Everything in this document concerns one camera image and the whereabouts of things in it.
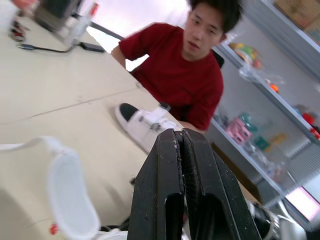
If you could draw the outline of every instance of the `yellow object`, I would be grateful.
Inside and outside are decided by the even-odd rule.
[[[229,43],[229,47],[239,56],[241,57],[246,63],[250,64],[252,67],[256,69],[262,69],[263,65],[259,60],[259,53],[258,51],[248,46],[244,43]]]
[[[277,145],[282,144],[282,143],[286,140],[286,138],[287,138],[287,135],[285,135],[284,133],[280,133],[280,134],[274,136],[274,137],[271,138],[271,140],[269,141],[270,146],[268,146],[268,147],[264,150],[264,152],[266,152],[266,153],[270,152],[274,146],[277,146]]]

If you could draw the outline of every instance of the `white table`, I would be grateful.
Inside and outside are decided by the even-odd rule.
[[[31,29],[28,44],[64,49],[31,20],[23,24]],[[95,42],[87,33],[84,41]],[[3,36],[0,43],[0,144],[53,136],[75,149],[101,223],[119,224],[130,214],[129,181],[147,155],[117,124],[114,108],[129,102],[152,110],[158,102],[108,53],[30,52]],[[64,239],[49,235],[50,160],[42,144],[0,153],[0,239]]]

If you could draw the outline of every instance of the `black hair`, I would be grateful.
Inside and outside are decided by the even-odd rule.
[[[223,15],[222,30],[224,33],[232,30],[239,20],[243,11],[241,0],[188,0],[191,9],[194,10],[198,4],[205,3],[220,11]]]

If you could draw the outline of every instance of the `black cable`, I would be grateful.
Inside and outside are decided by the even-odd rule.
[[[79,44],[74,44],[67,50],[55,50],[55,49],[38,47],[38,46],[33,46],[33,45],[30,45],[30,44],[24,44],[24,43],[19,44],[17,47],[20,48],[20,49],[29,50],[29,51],[40,50],[40,51],[48,51],[48,52],[66,54],[66,53],[70,52],[72,49],[74,49],[78,45]]]

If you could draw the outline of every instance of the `teal object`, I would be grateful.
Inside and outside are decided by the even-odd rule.
[[[262,151],[270,147],[270,143],[268,143],[262,136],[256,137],[253,142]]]
[[[251,133],[256,133],[258,128],[251,122],[251,115],[247,112],[241,113],[239,119],[244,123],[246,129],[248,129]]]

